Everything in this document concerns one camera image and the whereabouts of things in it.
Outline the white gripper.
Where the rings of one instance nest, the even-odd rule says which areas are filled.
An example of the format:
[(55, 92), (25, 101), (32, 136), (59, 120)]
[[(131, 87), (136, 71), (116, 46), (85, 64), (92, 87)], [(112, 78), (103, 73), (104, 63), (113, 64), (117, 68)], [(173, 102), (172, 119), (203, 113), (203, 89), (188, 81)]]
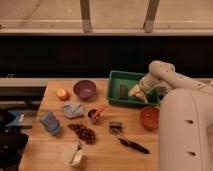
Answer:
[(143, 76), (141, 78), (141, 80), (139, 81), (139, 85), (135, 84), (128, 92), (129, 96), (133, 96), (136, 95), (137, 93), (139, 93), (141, 91), (141, 89), (146, 93), (149, 94), (154, 88), (155, 86), (160, 83), (160, 80), (156, 77), (154, 77), (153, 75), (151, 75), (150, 73), (146, 74), (145, 76)]

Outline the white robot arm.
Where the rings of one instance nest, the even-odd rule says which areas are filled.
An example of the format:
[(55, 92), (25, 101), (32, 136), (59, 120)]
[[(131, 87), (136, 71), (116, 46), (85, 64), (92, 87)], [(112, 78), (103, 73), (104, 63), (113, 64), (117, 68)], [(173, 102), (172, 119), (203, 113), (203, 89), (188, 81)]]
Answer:
[(159, 171), (210, 171), (207, 128), (213, 123), (213, 86), (155, 60), (139, 82), (148, 91), (160, 81), (172, 87), (159, 112)]

